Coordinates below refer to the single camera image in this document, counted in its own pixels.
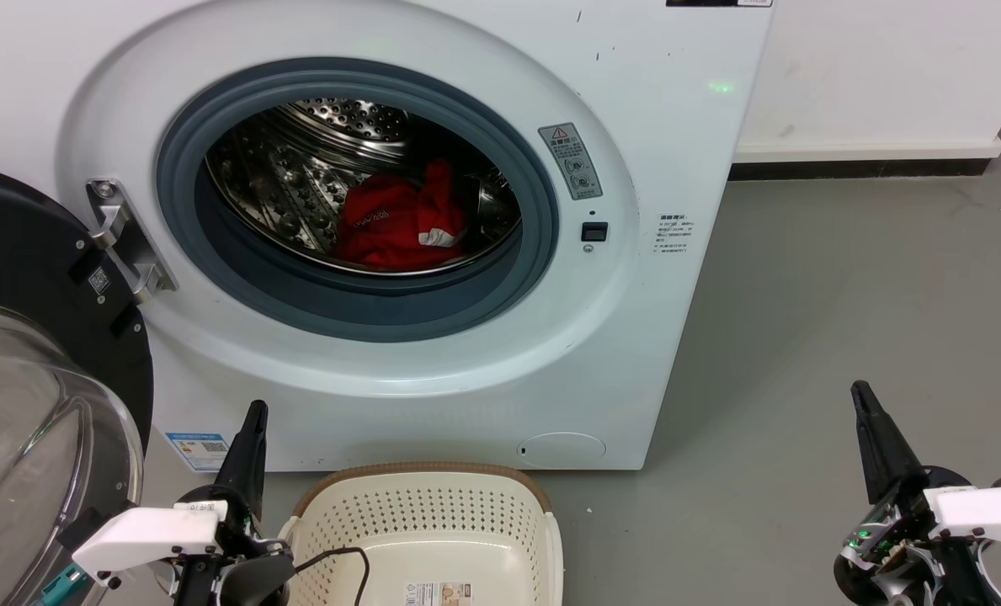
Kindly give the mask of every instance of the gray rubber seal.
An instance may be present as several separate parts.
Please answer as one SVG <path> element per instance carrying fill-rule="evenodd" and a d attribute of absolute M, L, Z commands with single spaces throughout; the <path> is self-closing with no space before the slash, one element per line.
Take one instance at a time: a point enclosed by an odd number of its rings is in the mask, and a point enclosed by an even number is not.
<path fill-rule="evenodd" d="M 308 264 L 262 240 L 222 203 L 200 169 L 204 153 L 247 116 L 311 97 L 367 98 L 460 135 L 511 183 L 523 215 L 521 229 L 475 263 L 420 278 L 350 275 Z M 559 228 L 548 172 L 505 119 L 438 80 L 357 59 L 273 62 L 201 93 L 168 130 L 156 190 L 174 238 L 228 294 L 277 322 L 357 341 L 435 339 L 503 314 L 546 271 Z"/>

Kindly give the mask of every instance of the gray floor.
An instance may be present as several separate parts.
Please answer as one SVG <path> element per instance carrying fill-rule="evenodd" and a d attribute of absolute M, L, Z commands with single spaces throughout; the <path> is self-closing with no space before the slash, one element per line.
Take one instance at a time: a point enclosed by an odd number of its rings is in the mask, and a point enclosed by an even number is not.
<path fill-rule="evenodd" d="M 986 176 L 730 184 L 642 472 L 538 473 L 569 606 L 847 603 L 867 511 L 848 388 L 924 463 L 1001 476 L 1001 158 Z M 202 478 L 161 440 L 146 502 Z M 267 480 L 276 532 L 315 477 Z M 164 603 L 150 579 L 106 603 Z"/>

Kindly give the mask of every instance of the white plastic basket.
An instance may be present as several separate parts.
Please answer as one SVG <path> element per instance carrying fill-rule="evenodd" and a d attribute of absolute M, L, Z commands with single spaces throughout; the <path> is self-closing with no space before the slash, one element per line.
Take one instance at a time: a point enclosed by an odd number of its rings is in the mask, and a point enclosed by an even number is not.
<path fill-rule="evenodd" d="M 365 550 L 362 606 L 561 606 L 564 594 L 549 498 L 507 467 L 421 463 L 333 473 L 301 499 L 280 537 L 295 565 L 329 549 Z M 292 580 L 289 606 L 351 606 L 362 572 L 357 553 L 327 557 Z"/>

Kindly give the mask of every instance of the white washing machine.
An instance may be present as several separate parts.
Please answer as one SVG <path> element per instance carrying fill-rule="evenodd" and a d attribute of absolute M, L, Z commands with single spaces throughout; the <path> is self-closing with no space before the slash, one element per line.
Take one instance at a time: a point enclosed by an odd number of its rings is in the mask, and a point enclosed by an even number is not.
<path fill-rule="evenodd" d="M 0 308 L 200 471 L 254 399 L 273 472 L 638 469 L 769 4 L 0 1 Z M 341 250 L 438 160 L 442 258 Z"/>

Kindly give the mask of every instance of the red cloth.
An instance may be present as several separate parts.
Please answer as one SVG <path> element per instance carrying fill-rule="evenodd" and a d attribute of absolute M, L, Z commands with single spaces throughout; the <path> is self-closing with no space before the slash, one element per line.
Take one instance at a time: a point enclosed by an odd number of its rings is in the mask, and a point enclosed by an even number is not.
<path fill-rule="evenodd" d="M 335 256 L 387 271 L 413 271 L 462 254 L 466 227 L 451 199 L 451 165 L 430 161 L 420 189 L 402 176 L 373 175 L 347 192 Z"/>

